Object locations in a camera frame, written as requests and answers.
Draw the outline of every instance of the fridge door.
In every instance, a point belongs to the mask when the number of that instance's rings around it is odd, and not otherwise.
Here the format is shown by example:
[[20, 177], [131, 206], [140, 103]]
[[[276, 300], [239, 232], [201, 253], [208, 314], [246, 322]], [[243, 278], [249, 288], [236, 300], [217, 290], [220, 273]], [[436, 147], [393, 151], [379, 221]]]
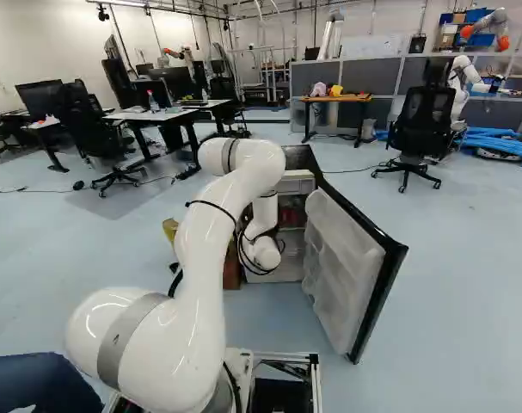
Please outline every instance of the fridge door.
[[319, 183], [305, 206], [302, 287], [335, 351], [357, 364], [408, 247]]

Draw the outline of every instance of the white wall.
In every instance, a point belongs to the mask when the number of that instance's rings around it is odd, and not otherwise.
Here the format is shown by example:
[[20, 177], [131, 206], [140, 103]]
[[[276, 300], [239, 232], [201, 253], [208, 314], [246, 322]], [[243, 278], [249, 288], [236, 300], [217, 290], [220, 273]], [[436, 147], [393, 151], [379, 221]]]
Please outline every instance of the white wall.
[[[281, 9], [292, 7], [292, 0], [278, 0]], [[372, 0], [361, 0], [341, 6], [346, 17], [343, 36], [368, 34], [403, 34], [405, 38], [417, 31], [424, 0], [377, 0], [375, 22], [371, 33]], [[470, 0], [458, 0], [458, 6], [470, 6]], [[478, 6], [497, 7], [507, 3], [510, 15], [512, 44], [518, 38], [522, 27], [522, 0], [479, 0]], [[263, 10], [270, 11], [269, 1]], [[426, 50], [433, 46], [434, 33], [441, 13], [450, 11], [454, 0], [429, 0], [423, 32], [427, 34]], [[244, 9], [254, 7], [252, 3]], [[156, 63], [159, 51], [150, 18], [143, 10], [114, 6], [117, 21], [126, 43], [132, 64], [142, 63], [135, 48], [144, 51], [147, 61]], [[318, 10], [316, 43], [322, 39], [325, 17], [329, 7]], [[190, 17], [152, 10], [162, 47], [179, 48], [191, 46], [194, 57], [204, 58], [209, 53], [205, 23], [194, 17], [200, 50], [195, 50]], [[298, 57], [304, 49], [313, 46], [313, 14], [310, 10], [282, 15], [286, 31], [286, 45], [292, 46], [297, 37]], [[212, 41], [221, 42], [218, 22], [209, 19]], [[248, 43], [258, 45], [259, 22], [256, 19], [240, 21], [237, 25], [238, 44], [244, 48]], [[6, 90], [0, 86], [0, 111], [22, 107], [14, 85], [39, 80], [61, 78], [68, 82], [82, 78], [92, 93], [96, 93], [104, 106], [117, 106], [117, 101], [101, 67], [105, 58], [103, 45], [113, 32], [113, 19], [100, 22], [94, 4], [84, 0], [0, 0], [0, 79]], [[267, 44], [281, 46], [281, 25], [277, 18], [266, 19]], [[223, 44], [230, 48], [228, 32], [223, 32]], [[255, 82], [257, 75], [251, 68], [253, 59], [244, 53], [238, 60], [244, 82]], [[283, 63], [283, 53], [276, 52], [275, 60]], [[173, 65], [181, 65], [171, 60]]]
[[[142, 63], [135, 47], [144, 49], [147, 61], [155, 63], [159, 51], [150, 18], [141, 9], [114, 6], [114, 12], [132, 64]], [[101, 66], [113, 19], [100, 22], [97, 14], [94, 4], [84, 0], [0, 0], [0, 80], [6, 88], [0, 85], [0, 111], [23, 107], [15, 84], [53, 78], [70, 82], [76, 77], [103, 106], [117, 107]], [[194, 56], [203, 56], [203, 50], [195, 50], [189, 16], [155, 10], [152, 14], [162, 46], [193, 45]], [[203, 41], [205, 23], [197, 18], [194, 22]]]

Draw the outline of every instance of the person's leg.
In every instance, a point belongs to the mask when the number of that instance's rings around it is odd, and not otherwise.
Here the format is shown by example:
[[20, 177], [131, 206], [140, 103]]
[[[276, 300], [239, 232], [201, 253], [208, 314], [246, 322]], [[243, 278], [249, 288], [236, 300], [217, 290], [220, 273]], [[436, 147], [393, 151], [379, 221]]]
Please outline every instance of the person's leg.
[[0, 413], [36, 406], [45, 413], [100, 413], [92, 387], [64, 356], [55, 353], [0, 357]]

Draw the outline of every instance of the floor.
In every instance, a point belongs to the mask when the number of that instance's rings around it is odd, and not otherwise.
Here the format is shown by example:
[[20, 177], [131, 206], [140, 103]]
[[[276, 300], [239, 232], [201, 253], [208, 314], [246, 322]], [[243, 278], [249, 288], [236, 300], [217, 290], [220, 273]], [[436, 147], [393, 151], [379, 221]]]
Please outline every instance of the floor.
[[[197, 125], [201, 137], [213, 125]], [[289, 125], [253, 124], [258, 139], [300, 143]], [[338, 138], [311, 145], [323, 170], [361, 169], [395, 152], [354, 149]], [[67, 189], [97, 173], [75, 154], [71, 169], [46, 169], [38, 151], [0, 164], [0, 188]], [[150, 176], [182, 169], [170, 157]], [[522, 168], [452, 155], [432, 169], [440, 191], [413, 177], [330, 174], [352, 203], [410, 247], [364, 358], [335, 355], [298, 284], [247, 285], [224, 295], [228, 344], [265, 351], [317, 351], [326, 413], [522, 412]], [[96, 191], [0, 194], [0, 354], [62, 352], [64, 325], [89, 293], [107, 286], [159, 291], [174, 260], [161, 223], [212, 178]], [[103, 398], [108, 390], [94, 383]]]

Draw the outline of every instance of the gray partition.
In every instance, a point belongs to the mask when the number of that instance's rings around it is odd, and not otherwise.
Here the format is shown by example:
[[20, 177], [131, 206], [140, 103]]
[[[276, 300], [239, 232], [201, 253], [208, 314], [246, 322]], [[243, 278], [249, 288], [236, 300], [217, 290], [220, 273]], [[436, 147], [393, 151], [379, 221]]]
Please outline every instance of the gray partition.
[[[365, 111], [366, 119], [376, 119], [377, 129], [387, 128], [387, 116], [392, 106], [392, 98], [373, 99], [367, 103]], [[360, 105], [354, 102], [342, 102], [339, 105], [338, 127], [358, 127], [360, 117]]]
[[461, 115], [469, 126], [510, 128], [516, 131], [522, 124], [522, 102], [471, 99]]
[[[297, 101], [298, 97], [306, 95], [315, 82], [338, 83], [340, 79], [345, 91], [365, 91], [380, 96], [368, 104], [367, 118], [377, 119], [377, 128], [386, 128], [393, 107], [392, 102], [398, 109], [396, 102], [403, 98], [408, 89], [424, 83], [423, 71], [427, 59], [448, 60], [460, 54], [429, 53], [391, 58], [293, 63], [292, 130], [299, 132], [304, 129], [304, 105]], [[475, 67], [478, 67], [481, 75], [500, 69], [503, 75], [508, 77], [504, 88], [522, 90], [522, 53], [514, 52], [512, 55], [494, 52], [477, 53], [476, 56], [470, 55], [469, 58], [474, 62]], [[484, 99], [472, 96], [464, 108], [462, 117], [472, 126], [512, 128], [520, 131], [522, 130], [522, 96], [519, 98], [486, 96]], [[320, 116], [316, 117], [316, 124], [320, 133], [353, 133], [352, 130], [358, 125], [358, 118], [357, 104], [332, 103], [321, 110]]]
[[305, 96], [316, 82], [338, 83], [341, 62], [319, 62], [292, 65], [292, 96]]
[[345, 60], [341, 86], [345, 91], [393, 95], [400, 58]]

